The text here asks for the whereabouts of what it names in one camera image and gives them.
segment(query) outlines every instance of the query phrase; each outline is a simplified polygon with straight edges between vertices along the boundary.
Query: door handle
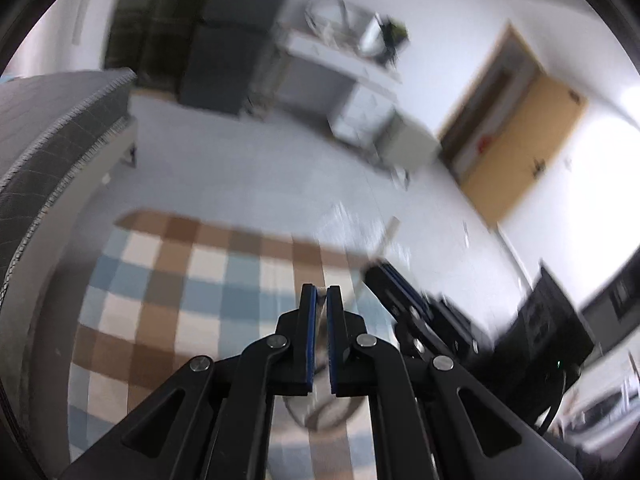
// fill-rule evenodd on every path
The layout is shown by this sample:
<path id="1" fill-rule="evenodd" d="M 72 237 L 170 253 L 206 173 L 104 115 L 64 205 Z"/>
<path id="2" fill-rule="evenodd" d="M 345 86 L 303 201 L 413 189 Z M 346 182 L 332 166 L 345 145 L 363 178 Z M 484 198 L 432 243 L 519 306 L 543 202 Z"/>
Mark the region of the door handle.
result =
<path id="1" fill-rule="evenodd" d="M 533 159 L 533 178 L 540 177 L 541 174 L 545 173 L 546 170 L 546 162 L 544 160 Z"/>

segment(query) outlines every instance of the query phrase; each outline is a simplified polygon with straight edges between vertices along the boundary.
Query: white wall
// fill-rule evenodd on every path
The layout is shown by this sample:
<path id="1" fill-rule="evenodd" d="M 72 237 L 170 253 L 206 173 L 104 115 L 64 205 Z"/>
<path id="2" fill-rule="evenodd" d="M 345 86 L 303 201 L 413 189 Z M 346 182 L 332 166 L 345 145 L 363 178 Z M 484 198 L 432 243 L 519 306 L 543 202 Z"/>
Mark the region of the white wall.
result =
<path id="1" fill-rule="evenodd" d="M 80 0 L 56 0 L 14 53 L 4 73 L 34 76 L 66 70 Z"/>
<path id="2" fill-rule="evenodd" d="M 309 0 L 287 0 L 280 19 L 305 27 Z M 484 65 L 508 18 L 501 0 L 347 0 L 406 23 L 411 43 L 399 55 L 402 76 L 399 106 L 437 133 Z M 287 96 L 309 104 L 305 87 L 287 88 Z"/>
<path id="3" fill-rule="evenodd" d="M 640 245 L 640 131 L 592 98 L 572 137 L 501 227 L 535 276 L 542 259 L 581 308 Z"/>
<path id="4" fill-rule="evenodd" d="M 640 75 L 599 16 L 539 0 L 507 2 L 549 73 L 597 92 L 640 121 Z"/>
<path id="5" fill-rule="evenodd" d="M 5 71 L 35 76 L 100 70 L 118 0 L 56 0 L 22 42 Z"/>

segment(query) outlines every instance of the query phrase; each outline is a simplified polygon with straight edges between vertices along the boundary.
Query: black cable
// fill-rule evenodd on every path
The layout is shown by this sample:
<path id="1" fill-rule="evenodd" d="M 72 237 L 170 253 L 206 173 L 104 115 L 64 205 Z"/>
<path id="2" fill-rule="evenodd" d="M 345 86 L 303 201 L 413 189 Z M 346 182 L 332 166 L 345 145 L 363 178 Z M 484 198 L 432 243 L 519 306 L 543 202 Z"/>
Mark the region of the black cable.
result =
<path id="1" fill-rule="evenodd" d="M 558 381 L 558 383 L 561 384 L 561 390 L 556 400 L 549 408 L 549 412 L 546 414 L 545 420 L 542 421 L 542 424 L 538 428 L 538 434 L 540 435 L 545 434 L 546 430 L 549 429 L 549 426 L 551 426 L 551 422 L 556 418 L 556 414 L 558 413 L 560 404 L 562 403 L 562 397 L 564 396 L 564 390 L 566 388 L 566 371 L 560 370 L 560 373 L 562 374 L 562 381 Z"/>

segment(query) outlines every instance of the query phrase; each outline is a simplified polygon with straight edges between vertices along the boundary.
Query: gray bed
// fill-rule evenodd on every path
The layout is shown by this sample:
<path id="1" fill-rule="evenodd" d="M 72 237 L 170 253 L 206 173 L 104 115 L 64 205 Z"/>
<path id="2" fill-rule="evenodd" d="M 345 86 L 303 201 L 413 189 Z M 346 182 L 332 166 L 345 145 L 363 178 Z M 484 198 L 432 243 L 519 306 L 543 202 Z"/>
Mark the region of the gray bed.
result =
<path id="1" fill-rule="evenodd" d="M 0 404 L 23 431 L 44 291 L 83 205 L 123 154 L 134 156 L 135 79 L 113 70 L 0 84 Z"/>

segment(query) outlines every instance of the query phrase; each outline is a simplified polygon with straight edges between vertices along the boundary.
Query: white desk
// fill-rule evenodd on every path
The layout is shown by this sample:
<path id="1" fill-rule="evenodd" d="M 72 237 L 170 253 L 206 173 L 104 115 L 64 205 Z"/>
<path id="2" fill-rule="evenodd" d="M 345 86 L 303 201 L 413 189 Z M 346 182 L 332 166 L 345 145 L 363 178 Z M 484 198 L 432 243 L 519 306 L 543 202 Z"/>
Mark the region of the white desk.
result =
<path id="1" fill-rule="evenodd" d="M 350 92 L 336 100 L 327 120 L 336 137 L 351 144 L 370 146 L 393 115 L 396 88 L 400 84 L 398 73 L 295 28 L 279 28 L 274 35 L 274 46 L 274 55 L 263 61 L 254 86 L 263 110 L 268 111 L 276 101 L 291 58 L 308 60 L 353 79 Z"/>

